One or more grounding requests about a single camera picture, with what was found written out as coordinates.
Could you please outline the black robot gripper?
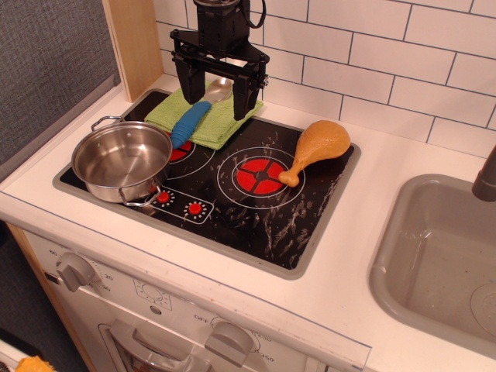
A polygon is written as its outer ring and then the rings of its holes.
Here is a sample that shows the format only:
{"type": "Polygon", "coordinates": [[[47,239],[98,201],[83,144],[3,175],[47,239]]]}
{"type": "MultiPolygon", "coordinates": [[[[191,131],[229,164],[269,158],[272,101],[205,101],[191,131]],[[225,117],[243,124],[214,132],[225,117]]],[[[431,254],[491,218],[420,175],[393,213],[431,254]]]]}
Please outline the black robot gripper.
{"type": "Polygon", "coordinates": [[[250,18],[249,1],[195,1],[197,30],[174,29],[170,38],[174,41],[173,62],[180,81],[184,99],[190,105],[205,94],[205,72],[211,67],[221,72],[223,58],[246,63],[242,72],[248,74],[234,78],[233,111],[239,121],[255,107],[259,90],[267,86],[266,66],[269,57],[254,47],[250,30],[259,29],[267,16],[267,4],[262,1],[262,13],[257,23],[250,18]]]}

